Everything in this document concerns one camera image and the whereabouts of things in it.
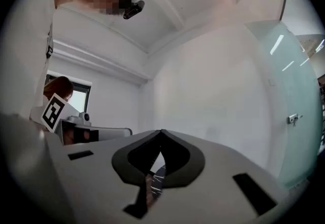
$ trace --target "window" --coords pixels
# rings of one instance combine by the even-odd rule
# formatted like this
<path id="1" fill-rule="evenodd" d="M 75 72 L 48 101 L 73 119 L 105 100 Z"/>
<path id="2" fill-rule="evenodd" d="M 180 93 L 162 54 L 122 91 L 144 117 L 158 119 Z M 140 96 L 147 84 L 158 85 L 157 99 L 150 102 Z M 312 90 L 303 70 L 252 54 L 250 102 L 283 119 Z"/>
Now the window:
<path id="1" fill-rule="evenodd" d="M 45 84 L 49 83 L 55 78 L 56 77 L 48 74 L 46 76 Z M 79 112 L 87 112 L 90 86 L 82 85 L 73 81 L 71 82 L 73 84 L 73 94 L 68 103 Z"/>

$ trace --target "frosted glass panel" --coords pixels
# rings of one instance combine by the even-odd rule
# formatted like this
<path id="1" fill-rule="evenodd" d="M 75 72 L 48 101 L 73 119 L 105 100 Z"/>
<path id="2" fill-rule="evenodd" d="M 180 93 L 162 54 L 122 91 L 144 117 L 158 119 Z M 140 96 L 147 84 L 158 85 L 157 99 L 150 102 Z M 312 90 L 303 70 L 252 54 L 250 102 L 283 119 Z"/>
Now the frosted glass panel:
<path id="1" fill-rule="evenodd" d="M 280 109 L 274 111 L 282 122 L 274 134 L 287 132 L 278 178 L 292 187 L 312 172 L 320 146 L 322 113 L 317 78 L 298 39 L 284 24 L 262 21 L 246 26 L 260 42 L 269 61 L 270 86 L 277 87 L 278 94 L 285 98 L 287 115 Z M 296 125 L 286 124 L 286 117 L 296 113 L 303 116 Z"/>

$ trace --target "gray surface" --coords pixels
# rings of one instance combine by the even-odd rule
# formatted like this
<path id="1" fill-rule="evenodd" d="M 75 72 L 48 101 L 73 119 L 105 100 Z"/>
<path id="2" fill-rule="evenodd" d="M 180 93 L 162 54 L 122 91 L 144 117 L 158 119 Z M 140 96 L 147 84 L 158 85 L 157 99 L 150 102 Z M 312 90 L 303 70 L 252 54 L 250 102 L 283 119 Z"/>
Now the gray surface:
<path id="1" fill-rule="evenodd" d="M 110 141 L 62 146 L 48 136 L 50 153 L 78 223 L 135 223 L 123 212 L 134 203 L 138 187 L 123 183 L 114 171 L 114 152 L 153 131 Z M 247 172 L 275 201 L 287 192 L 271 175 L 238 152 L 209 141 L 171 132 L 198 147 L 205 155 L 201 175 L 188 187 L 164 189 L 141 223 L 243 223 L 257 214 L 232 176 Z M 94 155 L 70 161 L 67 154 L 91 150 Z"/>
<path id="2" fill-rule="evenodd" d="M 0 122 L 1 148 L 13 179 L 45 212 L 60 222 L 75 223 L 44 135 L 34 123 L 18 116 L 0 114 Z M 47 136 L 58 139 L 55 134 Z"/>

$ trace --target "black opening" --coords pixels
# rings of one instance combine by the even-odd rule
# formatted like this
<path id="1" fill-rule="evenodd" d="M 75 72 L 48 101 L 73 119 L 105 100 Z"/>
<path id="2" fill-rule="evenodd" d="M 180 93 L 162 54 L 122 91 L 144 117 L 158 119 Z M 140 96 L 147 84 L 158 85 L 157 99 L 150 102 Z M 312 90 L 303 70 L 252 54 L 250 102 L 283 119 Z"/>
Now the black opening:
<path id="1" fill-rule="evenodd" d="M 258 215 L 263 215 L 276 206 L 276 203 L 265 193 L 247 173 L 233 176 L 243 194 L 249 200 Z"/>
<path id="2" fill-rule="evenodd" d="M 93 152 L 87 150 L 87 151 L 68 154 L 68 157 L 70 158 L 70 160 L 76 160 L 90 155 L 93 155 Z"/>

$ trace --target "white ceiling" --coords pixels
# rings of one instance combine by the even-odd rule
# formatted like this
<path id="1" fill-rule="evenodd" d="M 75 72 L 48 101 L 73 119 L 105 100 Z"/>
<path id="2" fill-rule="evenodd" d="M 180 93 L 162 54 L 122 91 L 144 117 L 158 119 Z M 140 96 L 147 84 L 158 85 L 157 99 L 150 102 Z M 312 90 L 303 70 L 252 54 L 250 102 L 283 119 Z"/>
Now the white ceiling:
<path id="1" fill-rule="evenodd" d="M 144 10 L 129 20 L 122 17 L 106 16 L 85 11 L 76 4 L 64 8 L 83 14 L 106 27 L 115 30 L 123 37 L 148 53 L 155 42 L 182 30 L 189 19 L 205 10 L 236 4 L 239 0 L 143 0 Z"/>

